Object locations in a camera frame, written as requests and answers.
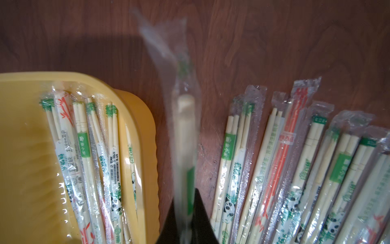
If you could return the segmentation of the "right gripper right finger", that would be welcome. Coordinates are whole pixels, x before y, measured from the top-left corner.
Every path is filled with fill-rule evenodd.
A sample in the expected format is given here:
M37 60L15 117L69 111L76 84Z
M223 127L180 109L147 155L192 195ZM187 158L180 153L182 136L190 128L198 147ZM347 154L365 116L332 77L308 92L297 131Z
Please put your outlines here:
M192 219L192 244L219 244L212 230L201 194L195 189Z

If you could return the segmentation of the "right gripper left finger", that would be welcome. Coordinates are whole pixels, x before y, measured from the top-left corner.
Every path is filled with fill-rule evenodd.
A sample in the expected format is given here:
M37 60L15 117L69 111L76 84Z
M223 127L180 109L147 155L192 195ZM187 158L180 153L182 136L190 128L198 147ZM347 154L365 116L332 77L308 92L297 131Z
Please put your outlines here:
M179 244L180 237L178 234L174 200L172 200L163 229L156 241L156 244Z

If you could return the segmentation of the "yellow plastic storage box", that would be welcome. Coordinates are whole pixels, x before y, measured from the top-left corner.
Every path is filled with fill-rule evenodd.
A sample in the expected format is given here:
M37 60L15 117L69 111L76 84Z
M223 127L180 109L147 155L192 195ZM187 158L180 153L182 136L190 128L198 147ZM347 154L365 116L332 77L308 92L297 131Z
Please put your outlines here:
M119 109L123 205L135 244L159 236L156 128L137 96L75 72L1 74L1 243L79 244L77 222L40 97L53 85L81 85L103 94Z

